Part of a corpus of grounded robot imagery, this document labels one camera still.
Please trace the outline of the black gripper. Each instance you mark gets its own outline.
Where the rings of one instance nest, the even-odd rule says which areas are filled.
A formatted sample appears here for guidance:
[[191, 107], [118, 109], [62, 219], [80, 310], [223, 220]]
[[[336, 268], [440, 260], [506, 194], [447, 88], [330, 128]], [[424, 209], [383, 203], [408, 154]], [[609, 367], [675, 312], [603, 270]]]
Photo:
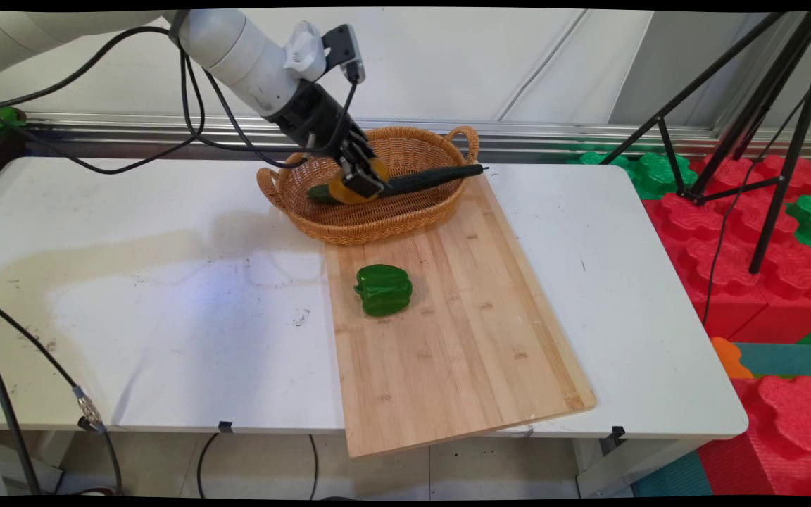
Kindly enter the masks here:
[[300, 80], [275, 113], [275, 125], [306, 153], [340, 158], [338, 199], [376, 199], [387, 187], [387, 164], [344, 107], [316, 82]]

